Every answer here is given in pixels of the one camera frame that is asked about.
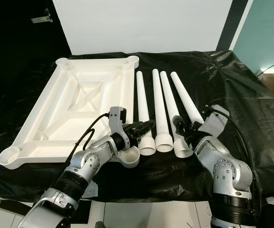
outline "teal wall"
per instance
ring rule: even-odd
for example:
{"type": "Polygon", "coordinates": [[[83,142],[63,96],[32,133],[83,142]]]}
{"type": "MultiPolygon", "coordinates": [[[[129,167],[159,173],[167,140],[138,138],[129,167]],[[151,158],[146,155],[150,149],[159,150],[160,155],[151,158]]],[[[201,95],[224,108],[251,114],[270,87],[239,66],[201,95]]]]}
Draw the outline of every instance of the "teal wall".
{"type": "Polygon", "coordinates": [[[233,51],[255,74],[274,64],[274,0],[253,1],[233,51]]]}

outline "black plastic sheet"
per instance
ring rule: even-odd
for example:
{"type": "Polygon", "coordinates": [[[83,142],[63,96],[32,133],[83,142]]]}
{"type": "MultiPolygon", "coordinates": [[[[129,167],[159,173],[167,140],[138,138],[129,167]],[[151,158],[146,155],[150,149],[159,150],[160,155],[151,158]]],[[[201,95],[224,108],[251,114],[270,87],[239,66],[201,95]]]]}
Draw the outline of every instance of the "black plastic sheet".
{"type": "MultiPolygon", "coordinates": [[[[151,71],[165,70],[180,115],[188,116],[172,83],[176,71],[201,111],[204,105],[226,108],[247,138],[254,162],[254,174],[264,197],[274,196],[274,94],[242,64],[231,51],[134,53],[140,58],[136,69],[143,72],[150,118],[155,119],[151,71]]],[[[74,56],[72,59],[122,58],[124,53],[74,56]]],[[[0,100],[0,153],[9,147],[24,124],[33,105],[52,75],[56,65],[30,67],[0,100]]],[[[134,120],[138,120],[137,89],[134,91],[134,120]]],[[[238,134],[231,123],[219,136],[232,155],[246,161],[238,134]]],[[[62,164],[24,164],[15,170],[0,165],[0,197],[33,201],[56,178],[62,164]]],[[[95,176],[99,201],[145,202],[209,200],[212,196],[210,173],[196,156],[179,159],[173,152],[141,156],[139,165],[126,169],[112,162],[95,176]]]]}

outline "metal bracket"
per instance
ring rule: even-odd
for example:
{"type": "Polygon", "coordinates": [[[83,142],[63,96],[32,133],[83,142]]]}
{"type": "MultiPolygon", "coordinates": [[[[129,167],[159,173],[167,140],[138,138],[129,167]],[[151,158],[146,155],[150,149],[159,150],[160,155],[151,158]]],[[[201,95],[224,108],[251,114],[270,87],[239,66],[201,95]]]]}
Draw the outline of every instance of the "metal bracket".
{"type": "MultiPolygon", "coordinates": [[[[212,105],[212,108],[219,110],[226,115],[230,115],[228,110],[224,109],[223,107],[215,104],[212,105]]],[[[227,123],[227,118],[221,114],[212,112],[209,117],[205,119],[205,122],[198,128],[198,131],[207,132],[215,137],[218,137],[224,130],[227,123]]]]}
{"type": "Polygon", "coordinates": [[[118,133],[125,141],[125,148],[123,151],[130,148],[131,144],[129,138],[126,135],[122,124],[125,123],[126,113],[122,107],[111,107],[109,111],[109,127],[113,133],[118,133]]]}
{"type": "Polygon", "coordinates": [[[39,18],[31,18],[32,23],[36,24],[36,23],[40,23],[40,22],[53,22],[52,19],[50,18],[50,13],[48,8],[45,9],[44,14],[46,16],[43,17],[39,17],[39,18]]]}

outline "white floor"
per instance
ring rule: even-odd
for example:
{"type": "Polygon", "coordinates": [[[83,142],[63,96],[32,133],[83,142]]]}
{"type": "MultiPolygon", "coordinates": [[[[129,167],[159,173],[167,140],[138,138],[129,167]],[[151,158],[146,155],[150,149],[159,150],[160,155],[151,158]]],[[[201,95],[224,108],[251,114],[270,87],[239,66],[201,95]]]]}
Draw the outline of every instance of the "white floor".
{"type": "MultiPolygon", "coordinates": [[[[72,228],[94,228],[104,221],[106,228],[209,228],[211,211],[207,201],[163,203],[92,202],[88,224],[72,228]]],[[[16,228],[21,216],[0,210],[0,228],[16,228]]]]}

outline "white tube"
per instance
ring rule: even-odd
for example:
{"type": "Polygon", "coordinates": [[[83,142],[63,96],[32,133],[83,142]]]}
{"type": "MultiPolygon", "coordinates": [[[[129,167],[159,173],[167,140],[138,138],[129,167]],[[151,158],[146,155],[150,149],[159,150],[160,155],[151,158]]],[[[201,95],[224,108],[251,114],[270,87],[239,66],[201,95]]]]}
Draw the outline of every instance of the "white tube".
{"type": "Polygon", "coordinates": [[[179,115],[179,111],[176,106],[175,98],[171,91],[170,83],[169,83],[169,80],[167,79],[165,71],[160,72],[160,76],[161,76],[161,82],[163,86],[167,111],[169,113],[171,130],[174,136],[174,152],[178,158],[187,158],[193,154],[193,151],[189,148],[188,144],[185,142],[184,137],[179,134],[176,134],[176,127],[173,124],[173,118],[174,116],[179,115]]]}
{"type": "MultiPolygon", "coordinates": [[[[150,120],[146,102],[143,75],[141,71],[137,72],[137,94],[138,94],[138,114],[139,121],[145,122],[150,120]]],[[[152,138],[151,131],[147,132],[138,143],[141,155],[152,155],[156,152],[155,140],[152,138]]]]}
{"type": "Polygon", "coordinates": [[[198,109],[196,108],[194,102],[190,98],[188,92],[184,88],[184,86],[183,86],[182,82],[180,81],[177,73],[176,72],[171,72],[170,76],[171,76],[171,79],[173,79],[175,87],[178,91],[178,94],[181,98],[181,101],[183,102],[185,110],[189,115],[189,118],[190,118],[191,122],[194,123],[195,121],[197,121],[197,122],[203,124],[204,121],[202,119],[202,116],[200,115],[200,113],[199,113],[198,109]]]}
{"type": "Polygon", "coordinates": [[[156,115],[156,148],[160,152],[169,152],[173,149],[173,139],[171,138],[167,119],[165,114],[162,89],[160,84],[159,72],[157,69],[152,71],[152,80],[154,84],[154,100],[156,115]]]}

